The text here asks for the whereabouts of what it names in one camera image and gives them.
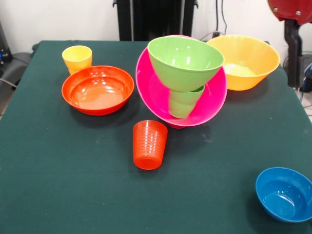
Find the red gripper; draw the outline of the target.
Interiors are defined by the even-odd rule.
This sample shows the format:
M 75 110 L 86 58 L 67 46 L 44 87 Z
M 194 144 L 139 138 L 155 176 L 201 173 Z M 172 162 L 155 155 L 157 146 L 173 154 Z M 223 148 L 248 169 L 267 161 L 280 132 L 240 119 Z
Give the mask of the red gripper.
M 284 39 L 288 45 L 288 86 L 300 87 L 300 58 L 302 38 L 300 25 L 312 22 L 312 0 L 268 0 L 272 13 L 279 21 L 284 20 Z

